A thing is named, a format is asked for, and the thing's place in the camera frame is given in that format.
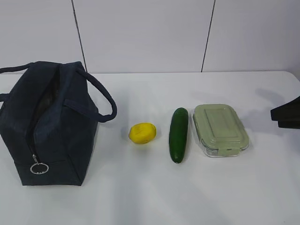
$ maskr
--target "container lid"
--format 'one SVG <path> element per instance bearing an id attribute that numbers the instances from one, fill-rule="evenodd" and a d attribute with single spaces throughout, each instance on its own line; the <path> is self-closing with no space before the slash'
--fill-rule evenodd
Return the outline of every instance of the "container lid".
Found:
<path id="1" fill-rule="evenodd" d="M 238 155 L 249 145 L 249 138 L 238 115 L 229 105 L 199 105 L 194 122 L 203 145 L 218 150 L 219 156 Z"/>

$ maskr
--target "black object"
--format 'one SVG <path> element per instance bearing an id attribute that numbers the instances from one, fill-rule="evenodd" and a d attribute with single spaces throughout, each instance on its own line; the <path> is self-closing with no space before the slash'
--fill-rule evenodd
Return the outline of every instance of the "black object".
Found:
<path id="1" fill-rule="evenodd" d="M 280 128 L 300 129 L 300 97 L 271 110 L 271 118 Z"/>
<path id="2" fill-rule="evenodd" d="M 98 122 L 115 118 L 117 106 L 81 62 L 35 62 L 0 69 L 27 69 L 9 94 L 0 94 L 0 134 L 23 185 L 78 185 L 84 180 Z M 87 80 L 112 105 L 101 115 Z"/>

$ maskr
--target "cucumber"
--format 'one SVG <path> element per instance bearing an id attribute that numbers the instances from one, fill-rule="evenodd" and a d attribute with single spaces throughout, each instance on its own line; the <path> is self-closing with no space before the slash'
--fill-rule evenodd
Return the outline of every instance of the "cucumber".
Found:
<path id="1" fill-rule="evenodd" d="M 181 163 L 186 151 L 188 135 L 188 111 L 185 108 L 178 108 L 172 116 L 169 148 L 171 159 L 175 163 Z"/>

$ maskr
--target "yellow lemon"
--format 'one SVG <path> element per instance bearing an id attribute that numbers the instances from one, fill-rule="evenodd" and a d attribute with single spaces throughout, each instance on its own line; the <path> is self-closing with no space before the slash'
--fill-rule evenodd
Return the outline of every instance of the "yellow lemon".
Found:
<path id="1" fill-rule="evenodd" d="M 129 138 L 136 144 L 145 144 L 156 136 L 156 127 L 151 123 L 139 123 L 131 127 Z"/>

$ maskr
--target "zipper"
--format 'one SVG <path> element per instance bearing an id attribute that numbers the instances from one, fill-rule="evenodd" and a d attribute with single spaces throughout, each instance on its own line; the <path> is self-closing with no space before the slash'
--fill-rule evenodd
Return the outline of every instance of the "zipper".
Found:
<path id="1" fill-rule="evenodd" d="M 41 99 L 38 101 L 38 104 L 33 112 L 33 116 L 29 124 L 29 129 L 26 134 L 26 142 L 30 149 L 34 161 L 34 164 L 31 166 L 30 170 L 34 174 L 43 174 L 46 173 L 49 169 L 48 165 L 44 163 L 40 163 L 37 150 L 35 147 L 35 142 L 34 142 L 34 130 L 41 116 L 57 99 L 59 95 L 59 91 L 60 91 L 60 74 L 59 74 L 59 69 L 57 69 L 54 77 L 52 78 L 52 80 L 46 87 L 44 93 L 42 94 Z M 45 165 L 47 167 L 46 172 L 33 172 L 33 166 L 36 165 Z"/>

